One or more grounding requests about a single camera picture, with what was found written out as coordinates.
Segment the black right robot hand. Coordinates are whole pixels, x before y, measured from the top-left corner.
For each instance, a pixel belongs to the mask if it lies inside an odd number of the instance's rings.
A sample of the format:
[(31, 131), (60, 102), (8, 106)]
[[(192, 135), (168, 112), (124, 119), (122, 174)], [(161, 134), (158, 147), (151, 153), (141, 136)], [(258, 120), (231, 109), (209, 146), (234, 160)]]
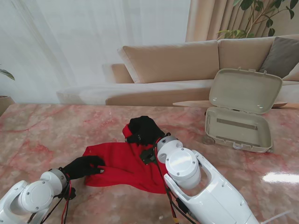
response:
[(157, 126), (155, 121), (148, 116), (131, 119), (128, 128), (132, 133), (126, 138), (128, 143), (153, 145), (158, 139), (165, 136), (165, 133)]

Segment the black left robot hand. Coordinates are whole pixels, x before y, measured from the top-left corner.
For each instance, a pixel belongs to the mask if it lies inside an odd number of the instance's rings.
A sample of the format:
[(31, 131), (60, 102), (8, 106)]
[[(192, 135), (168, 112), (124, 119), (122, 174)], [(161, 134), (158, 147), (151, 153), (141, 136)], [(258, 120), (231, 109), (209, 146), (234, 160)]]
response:
[(81, 156), (62, 168), (62, 172), (71, 180), (75, 180), (101, 174), (104, 172), (104, 169), (101, 168), (103, 166), (105, 166), (105, 162), (98, 156)]

